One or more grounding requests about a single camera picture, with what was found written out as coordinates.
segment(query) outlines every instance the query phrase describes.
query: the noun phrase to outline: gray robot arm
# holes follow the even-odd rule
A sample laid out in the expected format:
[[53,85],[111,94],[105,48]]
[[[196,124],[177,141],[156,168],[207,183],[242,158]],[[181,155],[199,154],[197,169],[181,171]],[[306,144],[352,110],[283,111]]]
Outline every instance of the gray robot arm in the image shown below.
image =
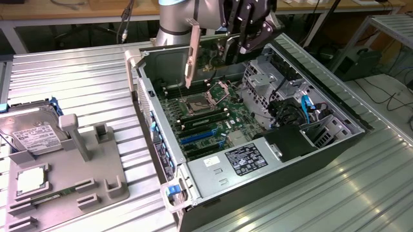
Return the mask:
[[157,46],[189,41],[188,18],[195,19],[200,28],[226,28],[227,34],[238,34],[232,50],[242,54],[280,34],[282,24],[274,15],[276,0],[159,0],[159,4]]

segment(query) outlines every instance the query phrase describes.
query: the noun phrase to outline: pcie slot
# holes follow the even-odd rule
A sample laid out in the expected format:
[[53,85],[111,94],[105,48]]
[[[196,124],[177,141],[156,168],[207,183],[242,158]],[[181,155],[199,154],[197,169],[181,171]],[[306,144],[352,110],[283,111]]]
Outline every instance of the pcie slot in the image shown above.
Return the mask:
[[197,150],[187,152],[187,157],[195,157],[195,156],[204,154],[205,152],[215,151],[215,150],[220,149],[223,147],[223,145],[224,145],[224,140],[221,140],[220,142],[217,142],[217,143],[215,143],[209,146],[204,146],[204,147],[199,148]]
[[201,134],[196,134],[196,135],[192,135],[191,137],[185,138],[185,139],[181,139],[180,140],[180,144],[188,144],[191,142],[195,142],[200,139],[204,139],[204,138],[208,138],[211,136],[213,136],[216,134],[216,129],[205,132],[205,133],[201,133]]

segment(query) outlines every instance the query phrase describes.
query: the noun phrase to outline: blue pcie slot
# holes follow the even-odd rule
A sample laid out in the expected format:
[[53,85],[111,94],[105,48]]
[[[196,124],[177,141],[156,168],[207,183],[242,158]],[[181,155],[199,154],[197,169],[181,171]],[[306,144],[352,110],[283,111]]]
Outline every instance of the blue pcie slot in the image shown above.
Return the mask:
[[188,138],[185,138],[185,139],[181,139],[181,140],[180,140],[180,144],[181,144],[181,145],[183,145],[183,144],[188,144],[188,143],[191,143],[191,142],[193,142],[193,141],[196,141],[196,140],[200,140],[200,139],[204,139],[204,138],[207,138],[207,137],[211,137],[211,136],[213,136],[215,134],[216,134],[216,129],[213,129],[213,130],[211,130],[211,131],[208,131],[208,132],[205,132],[205,133],[193,135],[193,136],[191,136],[191,137],[188,137]]

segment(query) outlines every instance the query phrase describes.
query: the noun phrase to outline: table leg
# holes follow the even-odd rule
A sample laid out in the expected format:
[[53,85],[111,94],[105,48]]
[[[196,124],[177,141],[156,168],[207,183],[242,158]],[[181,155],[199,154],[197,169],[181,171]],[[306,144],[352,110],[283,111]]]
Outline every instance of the table leg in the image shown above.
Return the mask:
[[310,45],[310,42],[311,42],[311,40],[312,40],[312,38],[314,38],[314,36],[315,36],[315,33],[316,33],[316,31],[318,31],[318,28],[319,28],[320,25],[322,25],[322,22],[323,22],[326,16],[327,16],[327,13],[326,13],[326,12],[319,14],[318,19],[316,19],[316,22],[315,22],[315,24],[314,24],[314,27],[312,27],[312,29],[311,29],[311,31],[310,31],[308,37],[307,37],[307,39],[306,39],[306,41],[304,41],[302,47],[306,47],[306,46]]
[[16,27],[12,21],[4,20],[0,21],[0,29],[5,35],[5,38],[14,50],[16,54],[25,54],[28,53],[25,45],[20,39],[20,36],[16,32]]

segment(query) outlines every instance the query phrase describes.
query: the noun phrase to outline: hard drive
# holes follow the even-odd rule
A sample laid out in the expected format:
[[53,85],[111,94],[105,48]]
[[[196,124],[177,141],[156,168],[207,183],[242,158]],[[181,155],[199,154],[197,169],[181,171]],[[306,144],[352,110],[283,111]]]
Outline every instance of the hard drive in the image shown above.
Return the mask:
[[12,106],[0,114],[0,135],[14,149],[33,155],[61,149],[68,134],[57,127],[58,115],[48,101]]

